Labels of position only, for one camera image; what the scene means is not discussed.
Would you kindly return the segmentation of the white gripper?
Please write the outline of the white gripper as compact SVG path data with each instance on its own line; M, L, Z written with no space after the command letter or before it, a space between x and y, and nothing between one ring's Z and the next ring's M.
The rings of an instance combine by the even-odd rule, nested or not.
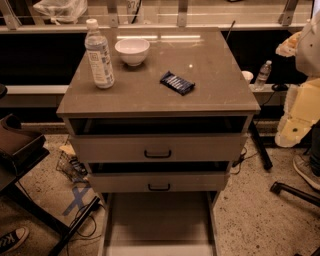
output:
M275 142L289 148L300 143L320 120L320 78L308 79L300 86L291 85L284 103Z

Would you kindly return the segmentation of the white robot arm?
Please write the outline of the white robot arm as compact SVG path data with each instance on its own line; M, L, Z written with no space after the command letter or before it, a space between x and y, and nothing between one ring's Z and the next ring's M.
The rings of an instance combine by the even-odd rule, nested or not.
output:
M288 148L298 144L320 120L320 12L280 44L276 53L294 56L296 69L307 76L300 86L289 87L277 127L276 144Z

